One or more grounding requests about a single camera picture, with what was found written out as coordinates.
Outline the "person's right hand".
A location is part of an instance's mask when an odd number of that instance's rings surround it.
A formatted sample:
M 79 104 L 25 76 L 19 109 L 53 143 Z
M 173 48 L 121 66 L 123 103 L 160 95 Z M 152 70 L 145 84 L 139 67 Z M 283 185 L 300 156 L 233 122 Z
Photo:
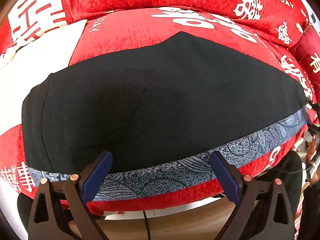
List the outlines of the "person's right hand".
M 306 156 L 305 156 L 305 163 L 309 164 L 312 163 L 312 158 L 315 156 L 317 151 L 317 142 L 316 142 L 316 135 L 312 136 L 312 140 L 308 144 L 308 148 L 306 150 Z

